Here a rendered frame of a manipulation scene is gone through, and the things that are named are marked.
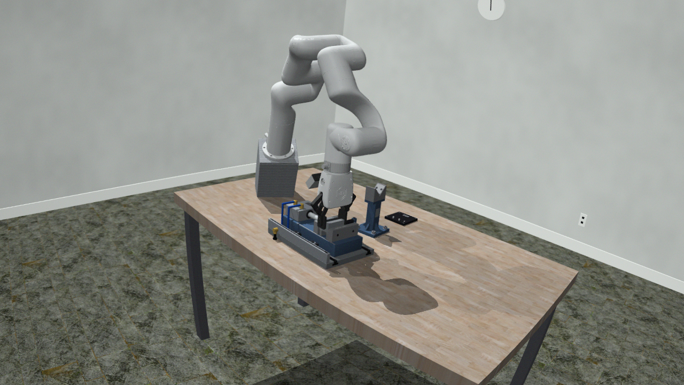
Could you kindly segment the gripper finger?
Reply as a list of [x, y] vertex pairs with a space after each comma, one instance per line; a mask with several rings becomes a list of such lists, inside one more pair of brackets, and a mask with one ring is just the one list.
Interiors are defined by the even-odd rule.
[[347, 212], [349, 211], [349, 208], [351, 207], [351, 205], [353, 204], [353, 201], [354, 201], [355, 199], [356, 199], [356, 195], [353, 194], [353, 199], [352, 199], [351, 204], [345, 205], [345, 206], [341, 206], [341, 207], [339, 208], [339, 219], [344, 219], [344, 220], [345, 220], [345, 221], [344, 221], [344, 225], [346, 224], [346, 221], [347, 221]]
[[[314, 211], [317, 212], [318, 218], [317, 218], [317, 224], [320, 226], [319, 228], [326, 229], [327, 228], [327, 217], [325, 216], [327, 214], [328, 208], [323, 206], [323, 201], [322, 201], [323, 193], [320, 192], [320, 194], [311, 202], [311, 207], [314, 208]], [[318, 203], [320, 205], [318, 206]], [[324, 208], [323, 208], [324, 207]], [[322, 211], [323, 208], [323, 211]]]

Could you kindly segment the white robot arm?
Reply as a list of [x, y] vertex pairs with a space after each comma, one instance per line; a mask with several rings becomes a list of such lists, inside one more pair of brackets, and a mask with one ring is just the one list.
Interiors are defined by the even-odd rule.
[[373, 103], [357, 89], [352, 72], [365, 66], [366, 54], [347, 37], [294, 36], [289, 42], [283, 81], [271, 88], [270, 121], [263, 154], [271, 160], [292, 157], [294, 146], [291, 142], [296, 119], [292, 106], [313, 102], [323, 83], [330, 100], [351, 111], [364, 128], [353, 128], [340, 122], [329, 124], [322, 169], [331, 173], [348, 173], [352, 157], [383, 151], [387, 144], [383, 120]]

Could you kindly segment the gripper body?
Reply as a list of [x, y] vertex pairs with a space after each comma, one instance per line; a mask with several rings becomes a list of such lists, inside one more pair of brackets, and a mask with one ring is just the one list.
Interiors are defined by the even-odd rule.
[[353, 199], [353, 174], [331, 173], [323, 169], [317, 195], [323, 193], [323, 206], [330, 209], [349, 205]]

